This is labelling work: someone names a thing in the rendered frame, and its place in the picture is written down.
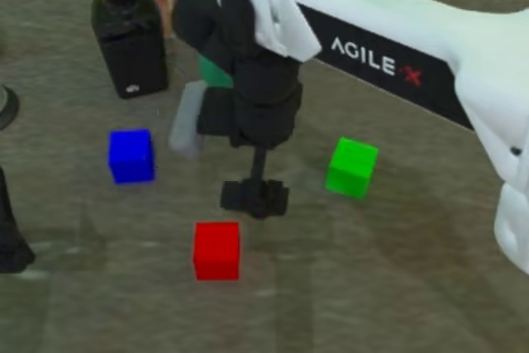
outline black bottle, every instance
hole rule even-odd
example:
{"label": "black bottle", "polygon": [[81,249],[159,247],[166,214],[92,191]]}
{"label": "black bottle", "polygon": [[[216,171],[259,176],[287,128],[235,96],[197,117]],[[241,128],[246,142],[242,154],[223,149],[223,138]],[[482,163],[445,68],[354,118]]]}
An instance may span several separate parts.
{"label": "black bottle", "polygon": [[164,33],[155,0],[93,0],[92,28],[120,98],[168,87]]}

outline black round object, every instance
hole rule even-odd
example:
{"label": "black round object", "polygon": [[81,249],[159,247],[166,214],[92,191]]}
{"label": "black round object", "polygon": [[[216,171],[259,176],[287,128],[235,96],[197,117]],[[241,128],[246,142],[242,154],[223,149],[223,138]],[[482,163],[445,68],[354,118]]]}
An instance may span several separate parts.
{"label": "black round object", "polygon": [[6,128],[18,114],[17,95],[6,86],[0,87],[0,130]]}

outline red cube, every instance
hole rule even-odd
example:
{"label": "red cube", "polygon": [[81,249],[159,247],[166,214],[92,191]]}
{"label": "red cube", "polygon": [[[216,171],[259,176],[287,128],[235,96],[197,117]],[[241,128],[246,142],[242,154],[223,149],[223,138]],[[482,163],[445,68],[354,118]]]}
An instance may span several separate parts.
{"label": "red cube", "polygon": [[238,280],[240,259],[239,222],[195,225],[193,265],[197,280]]}

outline red x logo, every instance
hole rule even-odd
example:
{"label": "red x logo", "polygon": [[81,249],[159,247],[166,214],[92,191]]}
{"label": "red x logo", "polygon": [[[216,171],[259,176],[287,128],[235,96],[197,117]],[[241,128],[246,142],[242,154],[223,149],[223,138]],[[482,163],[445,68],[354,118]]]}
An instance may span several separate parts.
{"label": "red x logo", "polygon": [[421,87],[422,72],[420,70],[415,70],[411,66],[406,65],[400,69],[400,72],[406,74],[406,78],[404,79],[404,81],[413,84],[415,87]]}

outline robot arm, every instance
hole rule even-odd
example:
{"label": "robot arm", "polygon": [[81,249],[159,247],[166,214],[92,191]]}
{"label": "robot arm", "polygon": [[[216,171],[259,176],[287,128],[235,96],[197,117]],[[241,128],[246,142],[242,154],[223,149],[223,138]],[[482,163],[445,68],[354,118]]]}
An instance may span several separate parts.
{"label": "robot arm", "polygon": [[472,12],[433,0],[251,1],[264,48],[316,58],[475,131],[505,182],[498,243],[529,274],[527,11]]}

